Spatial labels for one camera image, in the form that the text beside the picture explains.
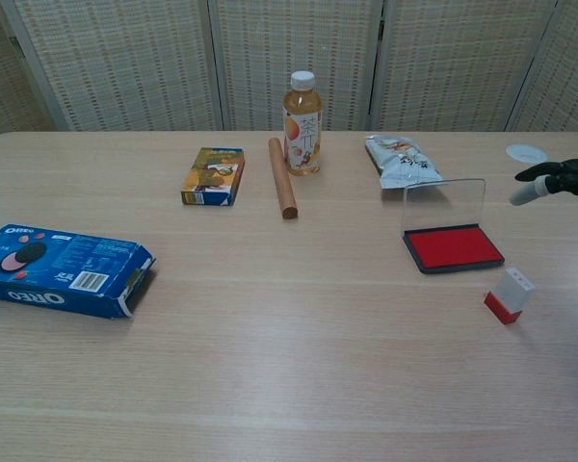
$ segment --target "rolling pin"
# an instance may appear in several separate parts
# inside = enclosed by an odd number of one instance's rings
[[[289,174],[287,173],[282,147],[280,147],[278,138],[270,138],[268,147],[270,147],[270,163],[272,164],[272,174],[276,183],[276,194],[278,194],[278,204],[280,205],[282,217],[284,219],[297,218],[298,205],[293,196]]]

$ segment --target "bottle cap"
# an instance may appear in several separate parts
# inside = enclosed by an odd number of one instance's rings
[[[298,70],[291,74],[291,88],[297,91],[312,90],[315,87],[315,74],[308,70]]]

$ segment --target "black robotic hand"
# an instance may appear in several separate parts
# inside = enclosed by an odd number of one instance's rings
[[[563,162],[544,162],[521,171],[518,181],[531,181],[510,198],[513,205],[525,204],[543,195],[567,191],[578,195],[578,159]]]

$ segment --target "barcode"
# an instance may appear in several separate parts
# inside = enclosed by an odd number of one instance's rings
[[[68,288],[78,291],[98,292],[108,277],[107,274],[99,272],[81,271]]]

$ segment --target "plastic bottle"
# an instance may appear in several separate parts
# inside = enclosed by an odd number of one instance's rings
[[[284,154],[294,175],[319,171],[323,104],[315,87],[315,75],[306,70],[291,74],[291,91],[283,99]]]

